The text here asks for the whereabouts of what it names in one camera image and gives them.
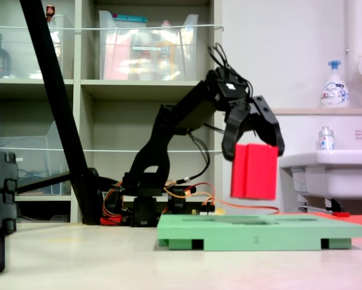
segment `small bottle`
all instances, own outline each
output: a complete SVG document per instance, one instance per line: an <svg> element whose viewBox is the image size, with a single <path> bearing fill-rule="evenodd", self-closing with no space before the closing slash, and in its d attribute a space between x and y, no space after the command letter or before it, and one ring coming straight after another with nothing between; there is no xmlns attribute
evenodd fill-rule
<svg viewBox="0 0 362 290"><path fill-rule="evenodd" d="M330 130L328 126L322 127L319 131L319 149L320 150L334 150L334 131Z"/></svg>
<svg viewBox="0 0 362 290"><path fill-rule="evenodd" d="M52 21L52 18L54 16L55 12L56 12L56 9L54 8L53 5L47 5L47 11L45 12L45 14L47 16L48 26L49 26L50 22Z"/></svg>
<svg viewBox="0 0 362 290"><path fill-rule="evenodd" d="M6 50L2 49L2 34L0 33L0 77L10 75L11 60Z"/></svg>

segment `table surface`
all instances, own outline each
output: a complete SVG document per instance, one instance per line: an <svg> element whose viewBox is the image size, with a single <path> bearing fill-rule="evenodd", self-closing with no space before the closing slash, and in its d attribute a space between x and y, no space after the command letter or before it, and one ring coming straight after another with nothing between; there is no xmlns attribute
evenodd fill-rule
<svg viewBox="0 0 362 290"><path fill-rule="evenodd" d="M362 289L351 250L203 252L158 248L155 228L19 224L0 290Z"/></svg>

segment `shelf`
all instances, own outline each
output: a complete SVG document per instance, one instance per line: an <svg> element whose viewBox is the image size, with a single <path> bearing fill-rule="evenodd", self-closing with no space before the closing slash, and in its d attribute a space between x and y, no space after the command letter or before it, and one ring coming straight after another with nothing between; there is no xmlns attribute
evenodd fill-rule
<svg viewBox="0 0 362 290"><path fill-rule="evenodd" d="M123 201L124 202L133 202L134 196L124 196ZM158 202L167 202L168 198L167 196L156 196L155 197ZM187 202L204 202L208 197L207 196L192 196L191 198L187 198Z"/></svg>
<svg viewBox="0 0 362 290"><path fill-rule="evenodd" d="M362 108L272 109L276 115L362 115Z"/></svg>
<svg viewBox="0 0 362 290"><path fill-rule="evenodd" d="M209 0L95 0L96 4L128 6L208 6Z"/></svg>
<svg viewBox="0 0 362 290"><path fill-rule="evenodd" d="M16 195L15 201L70 201L70 195Z"/></svg>
<svg viewBox="0 0 362 290"><path fill-rule="evenodd" d="M112 101L177 102L197 84L197 81L82 80L83 89L95 100Z"/></svg>
<svg viewBox="0 0 362 290"><path fill-rule="evenodd" d="M73 99L73 80L64 80L68 98ZM46 100L44 80L0 79L0 100Z"/></svg>

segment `red foam block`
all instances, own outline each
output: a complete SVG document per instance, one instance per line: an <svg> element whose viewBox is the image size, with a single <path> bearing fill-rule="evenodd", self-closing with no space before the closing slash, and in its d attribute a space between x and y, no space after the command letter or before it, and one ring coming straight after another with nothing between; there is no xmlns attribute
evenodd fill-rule
<svg viewBox="0 0 362 290"><path fill-rule="evenodd" d="M277 147L236 144L231 172L231 197L276 198Z"/></svg>

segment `green tray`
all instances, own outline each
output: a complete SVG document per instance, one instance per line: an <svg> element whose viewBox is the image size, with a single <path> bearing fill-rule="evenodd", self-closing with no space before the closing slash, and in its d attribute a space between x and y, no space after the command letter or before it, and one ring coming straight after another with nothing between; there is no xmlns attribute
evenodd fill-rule
<svg viewBox="0 0 362 290"><path fill-rule="evenodd" d="M162 215L159 246L170 250L278 251L349 249L362 225L310 214Z"/></svg>

